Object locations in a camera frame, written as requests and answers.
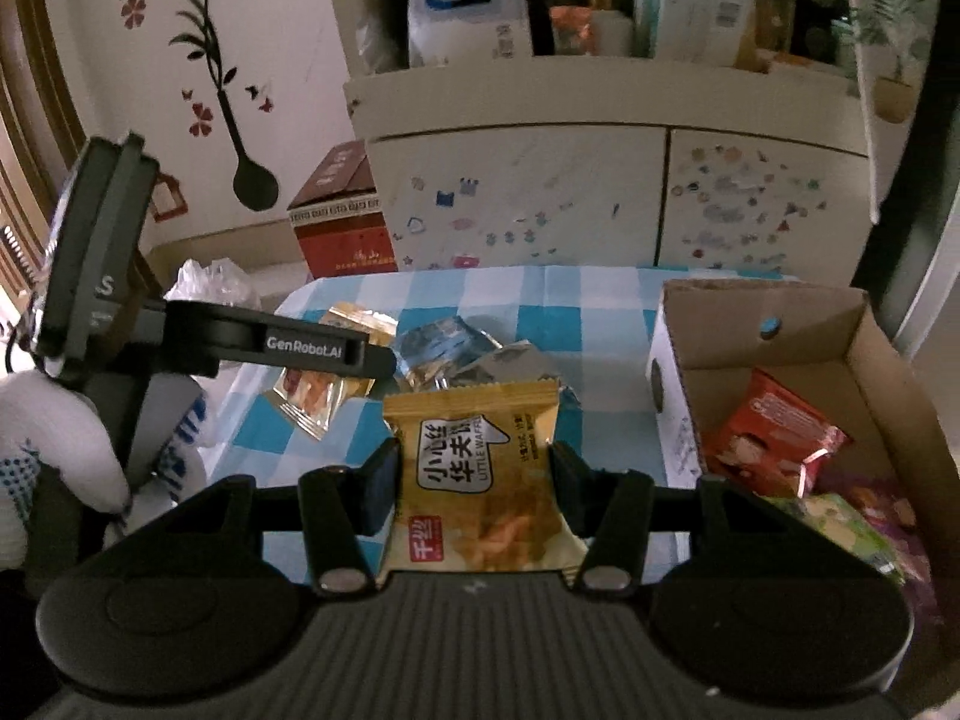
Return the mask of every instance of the cabinet door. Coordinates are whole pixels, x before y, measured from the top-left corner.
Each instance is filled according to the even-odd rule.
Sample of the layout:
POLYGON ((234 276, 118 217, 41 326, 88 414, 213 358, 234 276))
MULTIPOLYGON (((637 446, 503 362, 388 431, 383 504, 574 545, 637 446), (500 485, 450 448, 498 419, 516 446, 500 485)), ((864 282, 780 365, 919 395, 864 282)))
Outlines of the cabinet door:
POLYGON ((773 271, 848 285, 870 228, 866 157, 673 133, 658 261, 664 268, 773 271))
POLYGON ((496 127, 368 144, 402 271, 651 266, 665 131, 496 127))

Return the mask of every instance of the shelf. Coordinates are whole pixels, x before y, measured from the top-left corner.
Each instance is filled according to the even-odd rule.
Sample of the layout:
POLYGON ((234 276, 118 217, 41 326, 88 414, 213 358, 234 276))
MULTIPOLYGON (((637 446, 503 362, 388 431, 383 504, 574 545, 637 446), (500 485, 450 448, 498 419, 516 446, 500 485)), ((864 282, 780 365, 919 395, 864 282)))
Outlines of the shelf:
POLYGON ((360 76, 344 86, 357 136, 531 124, 685 127, 866 155, 860 100, 781 76, 680 62, 540 56, 360 76))

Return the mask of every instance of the blue checkered tablecloth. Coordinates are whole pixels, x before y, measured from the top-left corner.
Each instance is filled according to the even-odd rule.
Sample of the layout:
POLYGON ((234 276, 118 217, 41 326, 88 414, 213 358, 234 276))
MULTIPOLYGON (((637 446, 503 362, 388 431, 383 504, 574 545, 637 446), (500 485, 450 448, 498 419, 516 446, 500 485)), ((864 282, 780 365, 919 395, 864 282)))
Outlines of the blue checkered tablecloth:
MULTIPOLYGON (((731 276, 736 274, 591 266, 341 276, 300 288, 277 314, 315 322, 332 304, 346 300, 396 317, 400 333, 459 314, 501 343, 528 338, 553 357, 581 401, 582 408, 560 411, 556 439, 568 442, 592 466, 640 470, 664 485, 644 375, 661 287, 671 278, 731 276)), ((381 404, 354 399, 317 442, 263 397, 278 376, 280 370, 262 365, 244 365, 237 374, 220 410, 217 445, 205 452, 212 481, 244 473, 256 477, 260 487, 293 485, 320 466, 362 464, 389 435, 381 404)), ((361 540, 373 570, 387 528, 361 540)), ((306 581, 299 533, 266 533, 264 557, 293 581, 306 581)), ((672 538, 651 543, 651 580, 675 561, 672 538)))

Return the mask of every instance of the ribbed black surface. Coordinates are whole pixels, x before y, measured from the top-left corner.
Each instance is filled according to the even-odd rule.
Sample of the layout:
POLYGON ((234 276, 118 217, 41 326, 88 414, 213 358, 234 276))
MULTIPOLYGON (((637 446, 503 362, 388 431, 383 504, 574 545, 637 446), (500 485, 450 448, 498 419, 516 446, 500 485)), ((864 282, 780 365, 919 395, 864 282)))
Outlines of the ribbed black surface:
POLYGON ((680 673, 619 604, 559 575, 397 574, 322 608, 291 654, 218 698, 111 707, 71 695, 46 717, 217 720, 896 720, 874 697, 816 712, 754 707, 680 673))

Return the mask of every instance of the open cardboard box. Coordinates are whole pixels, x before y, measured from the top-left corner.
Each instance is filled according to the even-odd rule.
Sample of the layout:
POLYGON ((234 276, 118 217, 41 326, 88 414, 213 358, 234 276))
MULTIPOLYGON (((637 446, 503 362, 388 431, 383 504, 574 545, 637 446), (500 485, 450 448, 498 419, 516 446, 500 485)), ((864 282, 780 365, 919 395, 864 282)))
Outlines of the open cardboard box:
POLYGON ((946 622, 918 626, 892 694, 909 712, 942 703, 960 689, 960 473, 933 405, 861 290, 668 281, 647 376, 671 487, 693 487, 704 468, 700 437, 733 413, 756 365, 853 438, 832 464, 904 487, 946 622), (770 319, 779 329, 762 337, 770 319))

